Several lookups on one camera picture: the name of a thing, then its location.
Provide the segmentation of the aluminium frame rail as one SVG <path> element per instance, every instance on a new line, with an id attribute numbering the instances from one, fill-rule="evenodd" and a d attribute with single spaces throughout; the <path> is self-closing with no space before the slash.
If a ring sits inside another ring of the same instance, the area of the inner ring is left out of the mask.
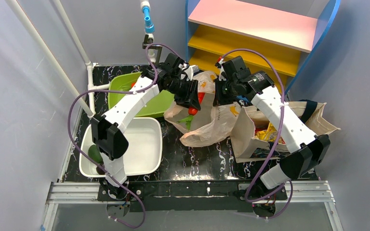
<path id="1" fill-rule="evenodd" d="M 51 231 L 59 205 L 88 205 L 98 203 L 98 182 L 52 183 L 45 202 L 41 231 Z"/>

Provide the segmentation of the green toy avocado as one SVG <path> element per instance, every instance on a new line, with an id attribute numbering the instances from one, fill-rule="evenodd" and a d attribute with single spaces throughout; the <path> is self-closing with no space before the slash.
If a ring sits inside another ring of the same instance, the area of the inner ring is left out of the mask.
<path id="1" fill-rule="evenodd" d="M 93 145 L 91 145 L 89 147 L 89 149 L 88 149 L 88 156 L 93 161 L 95 161 L 98 164 L 102 164 L 103 163 L 103 159 L 102 159 L 100 150 L 99 150 L 99 148 L 95 144 L 93 144 Z"/>

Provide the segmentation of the white plastic basin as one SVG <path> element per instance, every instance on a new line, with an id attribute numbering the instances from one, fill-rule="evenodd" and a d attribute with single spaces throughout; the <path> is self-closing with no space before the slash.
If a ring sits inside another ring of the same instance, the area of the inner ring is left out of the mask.
<path id="1" fill-rule="evenodd" d="M 88 154 L 92 141 L 91 125 L 86 129 L 81 150 Z M 158 169 L 162 157 L 162 132 L 160 123 L 151 117 L 135 117 L 128 125 L 124 136 L 129 147 L 123 155 L 127 177 L 150 174 Z M 97 166 L 80 154 L 79 170 L 88 178 L 104 178 L 96 171 Z"/>

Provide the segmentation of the beige canvas tote bag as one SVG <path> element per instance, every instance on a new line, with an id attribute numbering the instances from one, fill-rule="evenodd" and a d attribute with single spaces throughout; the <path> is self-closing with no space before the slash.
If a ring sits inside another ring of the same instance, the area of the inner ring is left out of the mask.
<path id="1" fill-rule="evenodd" d="M 325 103 L 313 101 L 290 102 L 289 106 L 305 125 L 317 135 L 331 134 L 339 128 L 325 120 Z M 255 106 L 243 107 L 231 131 L 233 154 L 237 163 L 264 161 L 273 142 L 254 138 L 255 129 L 267 127 L 269 120 Z"/>

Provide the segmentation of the banana print plastic bag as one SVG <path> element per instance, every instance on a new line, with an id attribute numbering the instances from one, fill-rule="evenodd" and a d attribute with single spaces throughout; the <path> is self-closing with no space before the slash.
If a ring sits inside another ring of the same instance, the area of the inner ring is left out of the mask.
<path id="1" fill-rule="evenodd" d="M 201 110 L 193 117 L 190 128 L 181 119 L 188 116 L 188 109 L 172 103 L 164 112 L 164 119 L 174 125 L 183 135 L 180 142 L 187 147 L 205 147 L 227 138 L 238 118 L 241 106 L 234 102 L 229 105 L 213 106 L 216 74 L 204 71 L 193 79 L 198 81 L 198 91 L 205 93 Z"/>

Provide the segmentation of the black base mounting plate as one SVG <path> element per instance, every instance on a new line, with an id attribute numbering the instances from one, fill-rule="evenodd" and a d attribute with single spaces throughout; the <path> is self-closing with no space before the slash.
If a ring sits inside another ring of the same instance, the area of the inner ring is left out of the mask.
<path id="1" fill-rule="evenodd" d="M 127 202 L 129 211 L 141 212 L 139 197 L 146 211 L 207 211 L 235 210 L 253 212 L 253 207 L 244 202 L 246 180 L 220 181 L 131 181 L 128 189 L 134 195 L 122 191 L 119 196 L 114 193 L 117 188 L 106 180 L 100 180 L 98 201 L 123 204 Z"/>

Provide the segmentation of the green plastic basin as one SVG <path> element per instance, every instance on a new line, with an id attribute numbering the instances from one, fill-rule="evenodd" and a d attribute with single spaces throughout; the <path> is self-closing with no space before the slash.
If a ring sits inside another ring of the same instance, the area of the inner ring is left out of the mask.
<path id="1" fill-rule="evenodd" d="M 109 90 L 129 91 L 140 74 L 140 72 L 135 72 L 113 78 L 109 84 Z M 115 106 L 123 96 L 124 94 L 109 93 L 107 99 L 108 108 L 111 109 Z M 164 112 L 170 107 L 173 99 L 174 95 L 164 90 L 158 96 L 150 100 L 146 104 L 146 107 L 143 107 L 140 112 L 136 114 L 136 117 L 162 117 Z"/>

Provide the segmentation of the white pipe faucet stand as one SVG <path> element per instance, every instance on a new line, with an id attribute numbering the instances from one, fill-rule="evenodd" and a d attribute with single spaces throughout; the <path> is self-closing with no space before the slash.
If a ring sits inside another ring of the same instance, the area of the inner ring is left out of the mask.
<path id="1" fill-rule="evenodd" d="M 154 42 L 154 24 L 150 15 L 150 3 L 147 0 L 140 1 L 140 8 L 144 15 L 144 24 L 145 24 L 145 37 L 142 43 L 142 48 L 145 50 L 146 47 Z M 150 46 L 147 50 L 147 56 L 153 63 L 158 63 L 160 61 L 162 47 L 161 46 Z"/>

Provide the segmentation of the colourful wooden shelf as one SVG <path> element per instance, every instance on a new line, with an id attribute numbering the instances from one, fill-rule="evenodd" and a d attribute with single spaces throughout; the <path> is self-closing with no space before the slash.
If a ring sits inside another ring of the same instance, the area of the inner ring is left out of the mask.
<path id="1" fill-rule="evenodd" d="M 241 49 L 255 50 L 243 56 L 252 71 L 268 68 L 280 75 L 288 92 L 327 35 L 340 7 L 328 0 L 316 6 L 315 17 L 253 4 L 242 0 L 188 0 L 187 59 L 201 70 L 213 70 L 217 59 L 234 58 Z"/>

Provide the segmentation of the yellow snack packet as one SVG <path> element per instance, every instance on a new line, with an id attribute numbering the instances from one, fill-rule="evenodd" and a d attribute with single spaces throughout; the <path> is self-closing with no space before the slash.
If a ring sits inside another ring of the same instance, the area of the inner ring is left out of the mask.
<path id="1" fill-rule="evenodd" d="M 267 142 L 274 142 L 277 137 L 277 130 L 272 123 L 268 123 L 267 127 L 255 129 L 254 138 Z"/>

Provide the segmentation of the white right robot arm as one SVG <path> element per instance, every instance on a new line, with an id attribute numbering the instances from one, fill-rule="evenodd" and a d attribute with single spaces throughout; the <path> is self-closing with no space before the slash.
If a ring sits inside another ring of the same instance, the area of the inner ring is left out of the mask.
<path id="1" fill-rule="evenodd" d="M 256 188 L 269 191 L 288 180 L 295 180 L 320 164 L 329 146 L 327 134 L 317 135 L 286 105 L 273 80 L 264 71 L 251 73 L 241 56 L 216 63 L 221 68 L 221 80 L 215 80 L 217 105 L 234 102 L 244 96 L 280 132 L 290 155 L 260 176 Z"/>

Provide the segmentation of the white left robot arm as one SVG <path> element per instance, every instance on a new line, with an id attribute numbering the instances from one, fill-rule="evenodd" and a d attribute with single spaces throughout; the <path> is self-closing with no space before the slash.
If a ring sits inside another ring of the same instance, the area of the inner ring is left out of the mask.
<path id="1" fill-rule="evenodd" d="M 150 100 L 165 90 L 174 95 L 178 106 L 201 109 L 198 81 L 193 78 L 198 70 L 197 65 L 170 53 L 164 62 L 149 65 L 114 107 L 91 119 L 92 141 L 99 147 L 106 180 L 111 185 L 119 188 L 127 181 L 123 156 L 129 142 L 124 132 Z"/>

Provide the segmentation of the white diagonal pole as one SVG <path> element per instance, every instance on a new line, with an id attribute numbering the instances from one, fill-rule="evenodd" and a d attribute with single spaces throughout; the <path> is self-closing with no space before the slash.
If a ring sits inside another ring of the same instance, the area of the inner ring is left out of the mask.
<path id="1" fill-rule="evenodd" d="M 82 109 L 85 111 L 89 118 L 94 116 L 94 113 L 89 108 L 89 105 L 79 96 L 78 90 L 75 88 L 71 80 L 68 78 L 66 72 L 63 70 L 59 62 L 56 60 L 55 56 L 47 46 L 46 42 L 35 28 L 33 23 L 30 21 L 28 15 L 25 13 L 22 6 L 19 4 L 17 0 L 6 0 L 6 3 L 11 8 L 12 12 L 17 16 L 19 21 L 22 23 L 24 28 L 30 34 L 30 36 L 35 40 L 38 46 L 42 49 L 44 55 L 46 56 L 49 63 L 55 69 L 67 89 L 72 93 L 73 96 L 76 97 L 77 102 L 80 104 Z"/>

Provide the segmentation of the dark toy avocado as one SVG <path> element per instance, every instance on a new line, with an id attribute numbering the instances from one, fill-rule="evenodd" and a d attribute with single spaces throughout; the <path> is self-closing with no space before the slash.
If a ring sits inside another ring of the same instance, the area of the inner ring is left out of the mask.
<path id="1" fill-rule="evenodd" d="M 96 173 L 99 177 L 105 177 L 104 166 L 96 167 Z"/>

